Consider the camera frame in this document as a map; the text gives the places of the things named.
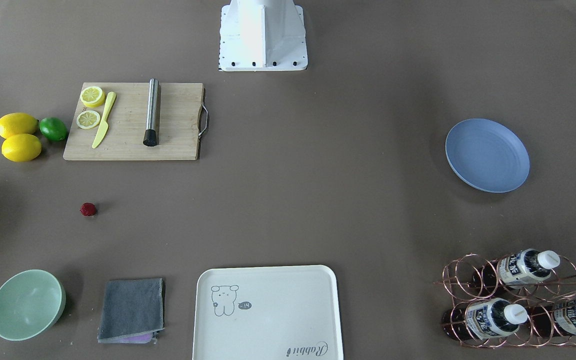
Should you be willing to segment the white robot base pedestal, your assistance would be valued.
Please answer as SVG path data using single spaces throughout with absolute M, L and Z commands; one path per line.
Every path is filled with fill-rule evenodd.
M 309 64 L 304 10 L 292 0 L 232 0 L 221 8 L 218 69 L 303 71 Z

